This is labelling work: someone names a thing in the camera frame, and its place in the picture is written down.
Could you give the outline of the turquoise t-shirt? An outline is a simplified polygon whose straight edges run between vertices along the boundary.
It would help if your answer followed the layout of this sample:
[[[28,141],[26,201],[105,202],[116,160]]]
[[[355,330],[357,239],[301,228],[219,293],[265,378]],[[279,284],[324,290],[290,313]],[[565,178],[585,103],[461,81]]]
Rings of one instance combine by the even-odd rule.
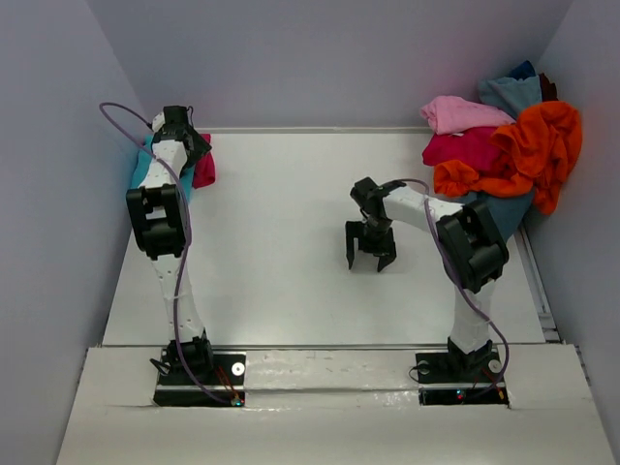
[[[142,149],[138,153],[138,161],[132,175],[130,184],[131,189],[138,187],[159,187],[164,184],[174,185],[169,172],[145,151],[145,148],[151,149],[153,136],[146,137]],[[183,188],[187,202],[190,202],[193,191],[193,179],[195,168],[191,167],[178,176],[180,184]]]

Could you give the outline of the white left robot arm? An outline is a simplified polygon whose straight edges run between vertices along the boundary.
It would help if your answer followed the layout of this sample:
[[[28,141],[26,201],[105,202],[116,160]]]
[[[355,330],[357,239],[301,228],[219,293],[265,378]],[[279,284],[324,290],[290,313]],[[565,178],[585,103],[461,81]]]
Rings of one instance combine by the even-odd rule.
[[[135,241],[155,270],[168,320],[170,342],[153,364],[169,384],[176,385],[202,383],[214,371],[187,269],[193,168],[210,151],[190,113],[183,106],[167,106],[154,117],[152,135],[139,152],[126,194]]]

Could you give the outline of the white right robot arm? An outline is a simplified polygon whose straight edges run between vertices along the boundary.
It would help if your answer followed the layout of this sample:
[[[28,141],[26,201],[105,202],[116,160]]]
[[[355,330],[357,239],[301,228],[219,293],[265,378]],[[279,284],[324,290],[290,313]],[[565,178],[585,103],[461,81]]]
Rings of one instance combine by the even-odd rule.
[[[369,254],[383,271],[397,258],[393,223],[431,235],[454,285],[454,319],[446,350],[419,356],[415,367],[424,383],[466,383],[495,358],[490,297],[509,251],[483,201],[443,201],[415,185],[414,179],[378,184],[370,177],[354,184],[350,196],[362,218],[345,224],[346,258],[353,263],[358,252]]]

